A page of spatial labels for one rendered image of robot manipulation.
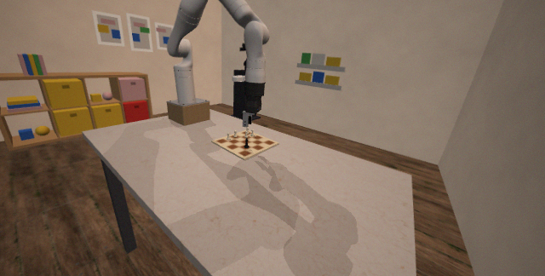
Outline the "chessboard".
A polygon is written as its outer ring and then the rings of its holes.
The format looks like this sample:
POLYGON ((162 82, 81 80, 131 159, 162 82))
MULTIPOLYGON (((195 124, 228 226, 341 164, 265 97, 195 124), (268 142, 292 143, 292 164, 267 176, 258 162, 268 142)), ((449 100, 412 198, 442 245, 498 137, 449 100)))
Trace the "chessboard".
POLYGON ((234 134, 229 135, 231 140, 227 140, 227 136, 225 136, 211 142, 243 160, 251 158, 256 154, 264 152, 267 149, 275 147, 279 144, 276 141, 270 140, 256 133, 254 133, 254 136, 251 136, 252 132, 248 130, 249 134, 247 134, 247 136, 249 148, 244 148, 246 143, 245 131, 247 130, 236 133, 238 137, 233 137, 234 134))

